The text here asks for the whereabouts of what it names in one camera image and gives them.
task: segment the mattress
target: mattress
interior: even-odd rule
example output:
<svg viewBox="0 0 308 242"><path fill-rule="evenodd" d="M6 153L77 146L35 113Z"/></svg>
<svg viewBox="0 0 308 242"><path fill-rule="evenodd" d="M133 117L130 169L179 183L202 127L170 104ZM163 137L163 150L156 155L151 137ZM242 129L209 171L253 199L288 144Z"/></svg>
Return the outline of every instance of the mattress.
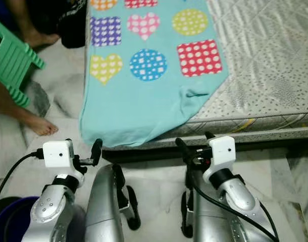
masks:
<svg viewBox="0 0 308 242"><path fill-rule="evenodd" d="M308 0L207 4L230 75L187 123L143 147L200 144L206 131L238 142L308 138Z"/></svg>

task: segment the marble floor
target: marble floor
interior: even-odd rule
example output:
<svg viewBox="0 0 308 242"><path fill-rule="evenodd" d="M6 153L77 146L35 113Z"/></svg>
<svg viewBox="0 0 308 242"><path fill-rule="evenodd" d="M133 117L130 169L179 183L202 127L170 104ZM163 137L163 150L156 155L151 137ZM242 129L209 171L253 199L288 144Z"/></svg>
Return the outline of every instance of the marble floor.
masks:
<svg viewBox="0 0 308 242"><path fill-rule="evenodd" d="M52 140L71 138L75 153L82 158L88 157L90 147L79 138L77 120L53 120L59 124L60 131ZM49 140L49 137L34 138L27 152L41 147ZM288 160L286 154L286 149L238 152L234 172L242 175L251 192L264 203L276 224L280 241L307 242L308 154L301 154L307 158ZM102 159L99 165L106 164L108 161ZM98 168L88 170L84 186L76 193L76 203L84 209L87 208ZM180 201L185 191L183 182L186 169L182 160L129 163L123 164L122 168L126 183L135 189L142 221L138 231L131 231L122 217L125 241L192 241L185 238L180 230ZM42 161L27 160L16 170L3 196L39 195L43 186L52 181L53 175L52 171L45 169Z"/></svg>

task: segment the blue bucket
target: blue bucket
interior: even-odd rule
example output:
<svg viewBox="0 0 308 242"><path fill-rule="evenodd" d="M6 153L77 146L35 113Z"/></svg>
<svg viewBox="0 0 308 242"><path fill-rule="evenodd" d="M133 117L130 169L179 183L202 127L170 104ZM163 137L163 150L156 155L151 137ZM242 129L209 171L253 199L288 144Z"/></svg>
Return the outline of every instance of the blue bucket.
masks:
<svg viewBox="0 0 308 242"><path fill-rule="evenodd" d="M30 223L30 211L38 197L19 199L0 213L0 242L21 242Z"/></svg>

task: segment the light blue cloth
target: light blue cloth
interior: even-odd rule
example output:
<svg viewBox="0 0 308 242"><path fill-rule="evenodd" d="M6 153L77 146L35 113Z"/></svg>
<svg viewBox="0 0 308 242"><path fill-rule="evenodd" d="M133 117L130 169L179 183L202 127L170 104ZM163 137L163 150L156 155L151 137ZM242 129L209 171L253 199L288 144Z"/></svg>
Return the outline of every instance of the light blue cloth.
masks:
<svg viewBox="0 0 308 242"><path fill-rule="evenodd" d="M172 27L173 17L184 9L198 9L207 14L209 26L201 34L185 36ZM161 24L147 41L127 28L133 14L145 16L153 12ZM115 46L89 45L86 88L80 115L80 132L86 143L101 138L106 147L138 146L173 129L194 116L228 76L221 45L213 28L213 20L205 0L159 0L156 7L128 9L123 0L107 11L90 6L93 17L120 17L122 43ZM182 75L177 46L179 44L213 39L216 41L223 70L217 74L198 77ZM141 49L153 49L167 60L167 70L154 81L136 78L129 67L132 57ZM123 67L106 85L89 74L90 57L110 54L121 57Z"/></svg>

